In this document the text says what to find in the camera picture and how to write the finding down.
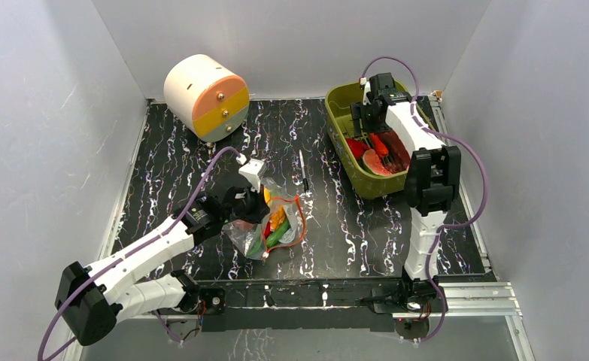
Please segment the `pink peach toy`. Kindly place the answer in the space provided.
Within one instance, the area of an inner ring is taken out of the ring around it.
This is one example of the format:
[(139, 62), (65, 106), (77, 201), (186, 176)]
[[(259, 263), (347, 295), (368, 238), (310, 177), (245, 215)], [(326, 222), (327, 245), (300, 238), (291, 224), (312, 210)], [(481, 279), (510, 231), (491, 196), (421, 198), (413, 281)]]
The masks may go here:
[(254, 224), (253, 223), (248, 223), (248, 222), (243, 221), (243, 220), (236, 220), (234, 222), (234, 226), (240, 232), (249, 232), (249, 231), (251, 231), (251, 230), (254, 229)]

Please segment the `yellow mango toy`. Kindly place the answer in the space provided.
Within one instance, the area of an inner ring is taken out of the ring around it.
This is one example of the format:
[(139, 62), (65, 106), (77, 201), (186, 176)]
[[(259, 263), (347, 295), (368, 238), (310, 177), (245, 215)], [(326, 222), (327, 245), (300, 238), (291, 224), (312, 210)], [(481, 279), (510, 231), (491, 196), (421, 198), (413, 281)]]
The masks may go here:
[(266, 204), (269, 205), (270, 201), (272, 199), (272, 196), (271, 196), (271, 193), (267, 187), (263, 187), (263, 196), (264, 196), (264, 200), (265, 200)]

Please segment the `green chili pepper toy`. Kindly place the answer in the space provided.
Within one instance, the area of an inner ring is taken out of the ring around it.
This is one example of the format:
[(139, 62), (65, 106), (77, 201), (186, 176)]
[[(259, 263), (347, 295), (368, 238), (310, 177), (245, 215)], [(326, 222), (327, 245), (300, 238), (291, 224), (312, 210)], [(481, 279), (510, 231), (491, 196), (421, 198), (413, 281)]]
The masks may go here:
[(259, 256), (263, 253), (263, 248), (271, 249), (284, 237), (286, 232), (291, 230), (290, 222), (285, 220), (281, 226), (274, 232), (270, 230), (269, 221), (263, 232), (257, 237), (254, 244), (250, 247), (247, 256)]

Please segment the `clear zip top bag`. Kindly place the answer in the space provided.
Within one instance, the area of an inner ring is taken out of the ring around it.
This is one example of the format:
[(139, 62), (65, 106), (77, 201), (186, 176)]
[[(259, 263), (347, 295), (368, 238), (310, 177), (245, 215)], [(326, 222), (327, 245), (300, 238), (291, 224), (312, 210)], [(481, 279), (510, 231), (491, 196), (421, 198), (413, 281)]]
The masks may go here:
[(306, 233), (299, 195), (292, 196), (267, 177), (261, 180), (262, 201), (269, 209), (258, 223), (236, 218), (223, 226), (223, 233), (248, 259), (267, 259), (276, 249), (293, 247)]

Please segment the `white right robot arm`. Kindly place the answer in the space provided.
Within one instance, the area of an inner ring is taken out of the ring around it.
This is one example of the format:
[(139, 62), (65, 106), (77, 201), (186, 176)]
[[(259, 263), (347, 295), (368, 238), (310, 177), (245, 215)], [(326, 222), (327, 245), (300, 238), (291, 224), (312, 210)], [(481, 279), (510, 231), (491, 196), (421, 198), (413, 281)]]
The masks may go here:
[(367, 302), (423, 311), (441, 292), (436, 264), (439, 230), (459, 193), (461, 152), (433, 134), (416, 102), (398, 90), (392, 74), (362, 77), (359, 86), (363, 97), (351, 104), (354, 131), (381, 136), (388, 150), (398, 150), (406, 159), (404, 191), (411, 209), (409, 252), (399, 286)]

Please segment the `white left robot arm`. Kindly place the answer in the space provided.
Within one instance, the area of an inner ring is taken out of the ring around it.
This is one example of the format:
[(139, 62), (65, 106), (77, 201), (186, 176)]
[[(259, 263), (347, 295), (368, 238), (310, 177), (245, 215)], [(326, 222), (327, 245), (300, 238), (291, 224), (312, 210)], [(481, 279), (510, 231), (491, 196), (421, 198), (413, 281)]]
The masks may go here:
[(193, 314), (211, 306), (213, 289), (173, 271), (158, 279), (145, 276), (157, 266), (219, 235), (235, 221), (261, 223), (269, 213), (268, 191), (230, 187), (218, 197), (193, 196), (163, 223), (121, 251), (87, 266), (73, 262), (63, 272), (55, 306), (83, 346), (96, 343), (120, 322), (165, 308)]

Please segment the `red chili pepper toy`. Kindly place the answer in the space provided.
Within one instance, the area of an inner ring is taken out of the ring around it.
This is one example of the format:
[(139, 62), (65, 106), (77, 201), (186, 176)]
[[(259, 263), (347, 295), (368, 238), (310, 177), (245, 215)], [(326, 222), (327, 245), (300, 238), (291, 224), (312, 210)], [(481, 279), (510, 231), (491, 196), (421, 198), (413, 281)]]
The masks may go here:
[(387, 146), (376, 133), (369, 133), (369, 140), (372, 144), (372, 148), (374, 149), (375, 153), (379, 158), (385, 158), (389, 155), (389, 150), (387, 149)]

